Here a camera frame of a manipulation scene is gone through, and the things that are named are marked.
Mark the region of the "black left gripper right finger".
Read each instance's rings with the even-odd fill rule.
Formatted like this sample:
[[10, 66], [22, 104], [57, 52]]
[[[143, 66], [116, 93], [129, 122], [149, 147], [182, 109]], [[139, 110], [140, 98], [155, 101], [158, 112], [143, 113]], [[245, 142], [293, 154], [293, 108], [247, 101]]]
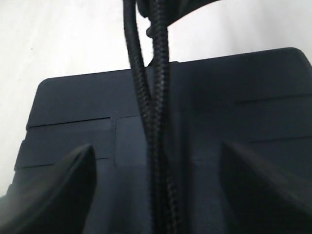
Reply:
[[312, 182], [247, 147], [223, 143], [219, 181], [232, 234], [310, 234]]

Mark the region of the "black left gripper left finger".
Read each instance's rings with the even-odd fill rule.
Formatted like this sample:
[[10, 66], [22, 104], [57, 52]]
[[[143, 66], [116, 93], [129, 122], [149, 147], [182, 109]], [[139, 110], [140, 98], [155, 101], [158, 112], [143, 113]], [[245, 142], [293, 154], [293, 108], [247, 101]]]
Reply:
[[0, 198], [2, 234], [81, 234], [97, 184], [91, 145], [77, 147]]

